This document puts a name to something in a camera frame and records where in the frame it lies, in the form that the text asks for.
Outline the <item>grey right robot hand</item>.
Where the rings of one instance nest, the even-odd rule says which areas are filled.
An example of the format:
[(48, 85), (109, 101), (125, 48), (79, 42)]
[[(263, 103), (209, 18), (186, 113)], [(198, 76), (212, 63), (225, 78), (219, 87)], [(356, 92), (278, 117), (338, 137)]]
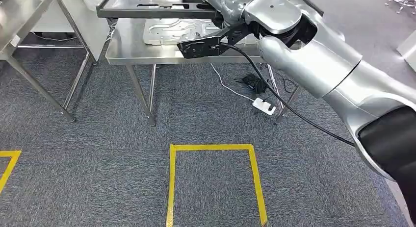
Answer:
[(215, 8), (229, 24), (240, 23), (245, 6), (252, 0), (204, 0)]

